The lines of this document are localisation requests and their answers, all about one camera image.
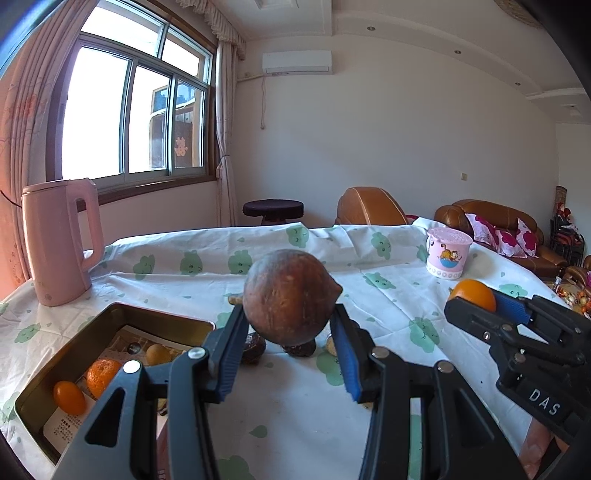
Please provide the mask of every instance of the leather armchair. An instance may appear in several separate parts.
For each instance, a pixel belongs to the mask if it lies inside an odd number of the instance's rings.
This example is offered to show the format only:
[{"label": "leather armchair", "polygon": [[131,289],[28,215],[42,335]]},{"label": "leather armchair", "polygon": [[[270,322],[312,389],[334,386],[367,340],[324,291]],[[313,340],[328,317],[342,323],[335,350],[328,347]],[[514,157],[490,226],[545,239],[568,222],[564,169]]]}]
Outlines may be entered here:
[{"label": "leather armchair", "polygon": [[377,187],[351,187],[339,199],[335,223],[408,225],[408,219],[386,190]]},{"label": "leather armchair", "polygon": [[527,268],[538,277],[554,278],[560,275],[568,265],[563,257],[544,246],[544,234],[538,228],[538,224],[527,213],[521,212],[520,210],[484,200],[460,200],[452,205],[444,205],[438,208],[435,212],[434,219],[438,222],[445,223],[449,227],[461,230],[473,238],[474,231],[466,217],[467,213],[480,215],[495,227],[509,230],[513,234],[517,232],[517,218],[521,218],[538,238],[538,249],[536,252],[538,257],[509,257],[509,260]]}]

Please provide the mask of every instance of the window frame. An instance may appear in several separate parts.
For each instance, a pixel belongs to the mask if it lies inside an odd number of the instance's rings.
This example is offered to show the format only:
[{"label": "window frame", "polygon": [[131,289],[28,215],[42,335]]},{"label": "window frame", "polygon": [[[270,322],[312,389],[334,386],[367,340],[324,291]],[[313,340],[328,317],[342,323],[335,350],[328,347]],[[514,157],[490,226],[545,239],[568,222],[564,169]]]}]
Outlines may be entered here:
[{"label": "window frame", "polygon": [[[202,181],[215,180],[215,168],[217,166],[216,154],[218,152],[217,141],[215,138],[215,89],[211,85],[213,72],[215,71],[215,45],[208,42],[205,45],[193,39],[188,35],[181,25],[183,21],[176,19],[172,12],[165,12],[166,15],[160,16],[156,12],[151,12],[143,5],[127,0],[118,0],[120,3],[129,5],[136,9],[142,15],[148,15],[163,27],[158,36],[157,56],[137,50],[120,42],[110,40],[99,35],[80,32],[72,51],[66,63],[62,67],[60,75],[56,81],[56,87],[51,99],[50,112],[48,116],[48,135],[47,135],[47,162],[46,178],[50,180],[60,180],[61,173],[61,146],[63,141],[64,115],[66,110],[66,101],[72,72],[76,63],[78,52],[81,48],[92,48],[104,51],[115,56],[128,60],[128,68],[125,78],[123,100],[121,105],[121,121],[119,124],[119,165],[123,173],[108,177],[93,179],[99,189],[99,203],[108,203],[122,198],[135,196],[137,194],[153,192],[160,189],[181,186],[185,184],[201,183]],[[181,41],[186,42],[197,52],[202,53],[206,59],[203,65],[203,81],[193,77],[181,69],[161,60],[164,50],[164,43],[168,32],[179,37]],[[129,120],[131,110],[131,96],[133,91],[133,82],[137,67],[143,67],[152,70],[161,75],[170,78],[168,83],[168,99],[165,111],[165,136],[167,142],[167,169],[150,170],[136,173],[129,172]],[[175,142],[173,138],[174,126],[174,108],[176,104],[176,92],[179,82],[183,82],[198,91],[203,92],[203,107],[200,109],[202,126],[201,139],[194,139],[193,144],[203,144],[202,165],[198,167],[175,167]]]}]

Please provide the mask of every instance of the white wall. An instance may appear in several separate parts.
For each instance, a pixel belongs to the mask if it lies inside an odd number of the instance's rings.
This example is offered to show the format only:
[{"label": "white wall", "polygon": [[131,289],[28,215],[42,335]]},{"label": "white wall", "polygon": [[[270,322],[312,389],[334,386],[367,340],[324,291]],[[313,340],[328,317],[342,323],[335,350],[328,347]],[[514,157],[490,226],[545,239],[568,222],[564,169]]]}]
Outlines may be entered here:
[{"label": "white wall", "polygon": [[[92,249],[86,212],[78,214],[82,244]],[[105,245],[119,238],[216,226],[216,182],[160,190],[100,206]]]},{"label": "white wall", "polygon": [[306,49],[332,50],[335,74],[267,78],[265,130],[261,79],[238,84],[239,206],[297,199],[308,226],[332,225],[342,193],[371,185],[407,213],[432,217],[473,197],[524,210],[549,230],[554,124],[516,90],[433,51],[352,35],[249,43],[241,73],[261,73],[263,52]]},{"label": "white wall", "polygon": [[556,124],[558,180],[567,189],[566,205],[591,252],[591,125]]}]

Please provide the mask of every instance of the ceiling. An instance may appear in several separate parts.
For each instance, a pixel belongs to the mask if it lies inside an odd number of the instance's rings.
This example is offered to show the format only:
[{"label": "ceiling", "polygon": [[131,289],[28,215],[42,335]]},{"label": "ceiling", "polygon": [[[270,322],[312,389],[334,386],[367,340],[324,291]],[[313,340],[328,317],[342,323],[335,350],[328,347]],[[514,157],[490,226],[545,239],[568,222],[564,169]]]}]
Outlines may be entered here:
[{"label": "ceiling", "polygon": [[[591,123],[591,100],[552,38],[544,29],[510,17],[494,0],[214,3],[247,41],[353,34],[413,44],[490,73],[519,90],[556,121]],[[581,115],[572,115],[563,105],[575,105]]]}]

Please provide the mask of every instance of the kettle handle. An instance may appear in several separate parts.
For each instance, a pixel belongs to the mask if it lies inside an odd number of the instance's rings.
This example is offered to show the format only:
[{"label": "kettle handle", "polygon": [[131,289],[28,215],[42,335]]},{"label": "kettle handle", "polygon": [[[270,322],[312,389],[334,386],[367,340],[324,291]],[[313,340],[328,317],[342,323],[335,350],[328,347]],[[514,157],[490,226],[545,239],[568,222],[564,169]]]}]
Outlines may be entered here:
[{"label": "kettle handle", "polygon": [[91,179],[71,181],[67,188],[68,200],[75,202],[81,198],[86,203],[86,216],[90,229],[90,240],[92,241],[93,252],[90,257],[82,261],[82,271],[90,270],[103,259],[105,254],[105,239],[103,229],[100,225],[99,194],[96,185]]}]

